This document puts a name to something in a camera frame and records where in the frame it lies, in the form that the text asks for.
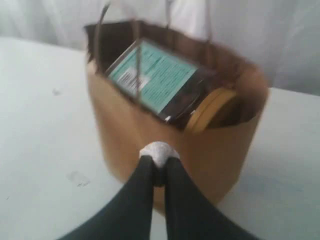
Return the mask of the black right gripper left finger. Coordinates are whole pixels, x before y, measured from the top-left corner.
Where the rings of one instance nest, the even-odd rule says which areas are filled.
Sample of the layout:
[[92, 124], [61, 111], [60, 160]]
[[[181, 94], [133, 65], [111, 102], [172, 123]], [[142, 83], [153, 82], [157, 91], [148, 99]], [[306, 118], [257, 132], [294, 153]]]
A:
[[155, 164], [142, 156], [128, 181], [97, 214], [62, 240], [149, 240]]

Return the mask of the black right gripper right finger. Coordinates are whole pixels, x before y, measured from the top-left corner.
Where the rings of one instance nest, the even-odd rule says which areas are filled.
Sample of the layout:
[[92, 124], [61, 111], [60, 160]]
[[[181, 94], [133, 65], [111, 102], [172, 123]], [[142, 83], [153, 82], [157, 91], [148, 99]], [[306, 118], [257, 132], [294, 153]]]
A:
[[169, 240], [254, 240], [200, 192], [181, 161], [165, 165], [165, 218]]

